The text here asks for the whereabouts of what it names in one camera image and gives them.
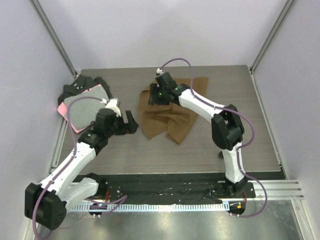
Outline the brown cloth napkin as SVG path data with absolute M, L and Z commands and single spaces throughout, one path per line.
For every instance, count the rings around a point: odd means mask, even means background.
M 166 133 L 166 137 L 181 144 L 198 118 L 192 110 L 170 105 L 150 105 L 150 88 L 141 91 L 138 103 L 138 124 L 148 140 Z

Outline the black spoon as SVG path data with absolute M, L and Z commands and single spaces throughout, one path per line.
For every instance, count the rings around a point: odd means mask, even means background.
M 220 152 L 218 153 L 218 158 L 219 158 L 219 159 L 223 159 L 223 158 L 224 158 L 224 155 L 223 155 L 223 152 L 222 152 L 222 151 L 220 151 Z

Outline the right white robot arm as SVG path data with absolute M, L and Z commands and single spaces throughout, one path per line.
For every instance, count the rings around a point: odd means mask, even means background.
M 150 84 L 150 105 L 169 105 L 189 109 L 207 120 L 211 125 L 212 140 L 221 150 L 225 164 L 225 190 L 233 198 L 243 193 L 248 182 L 241 146 L 244 126 L 237 114 L 237 108 L 230 104 L 224 106 L 208 100 L 193 91 L 190 86 L 178 85 L 168 72 L 156 71 L 156 83 Z

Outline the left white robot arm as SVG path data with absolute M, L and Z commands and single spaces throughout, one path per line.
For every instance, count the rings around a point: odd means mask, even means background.
M 70 184 L 80 171 L 108 144 L 112 136 L 134 134 L 139 125 L 131 111 L 127 122 L 117 108 L 102 108 L 93 127 L 77 140 L 74 149 L 54 172 L 40 183 L 30 183 L 24 194 L 24 215 L 49 230 L 57 229 L 67 212 L 85 199 L 102 199 L 107 192 L 106 179 L 89 173 L 74 186 Z

